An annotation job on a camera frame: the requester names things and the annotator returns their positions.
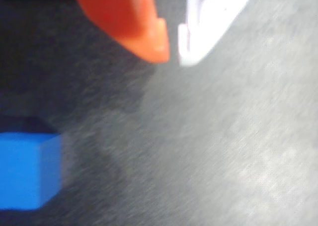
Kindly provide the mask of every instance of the blue block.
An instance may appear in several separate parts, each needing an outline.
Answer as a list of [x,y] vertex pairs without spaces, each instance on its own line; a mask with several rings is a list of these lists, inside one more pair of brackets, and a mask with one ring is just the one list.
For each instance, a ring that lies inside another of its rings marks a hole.
[[0,133],[0,209],[34,210],[61,188],[61,139],[54,133]]

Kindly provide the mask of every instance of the white object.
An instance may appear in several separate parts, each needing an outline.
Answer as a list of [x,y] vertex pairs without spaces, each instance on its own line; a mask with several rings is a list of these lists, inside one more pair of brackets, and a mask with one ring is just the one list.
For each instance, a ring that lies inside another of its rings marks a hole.
[[214,48],[249,0],[187,0],[186,23],[178,26],[179,63],[190,67]]

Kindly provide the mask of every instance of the orange plastic piece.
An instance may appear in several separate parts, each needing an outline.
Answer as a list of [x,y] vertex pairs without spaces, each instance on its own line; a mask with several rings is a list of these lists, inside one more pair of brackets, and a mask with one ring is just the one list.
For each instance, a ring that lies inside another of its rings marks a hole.
[[78,0],[86,16],[140,58],[169,60],[166,22],[157,18],[154,0]]

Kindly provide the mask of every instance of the table surface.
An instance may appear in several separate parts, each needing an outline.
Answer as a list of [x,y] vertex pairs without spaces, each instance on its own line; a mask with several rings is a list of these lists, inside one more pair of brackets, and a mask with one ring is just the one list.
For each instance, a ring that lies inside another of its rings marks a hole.
[[190,69],[176,56],[185,0],[156,1],[171,43],[160,65],[74,1],[12,3],[25,25],[2,30],[0,112],[41,117],[75,158],[58,196],[0,224],[317,225],[317,0],[251,0]]

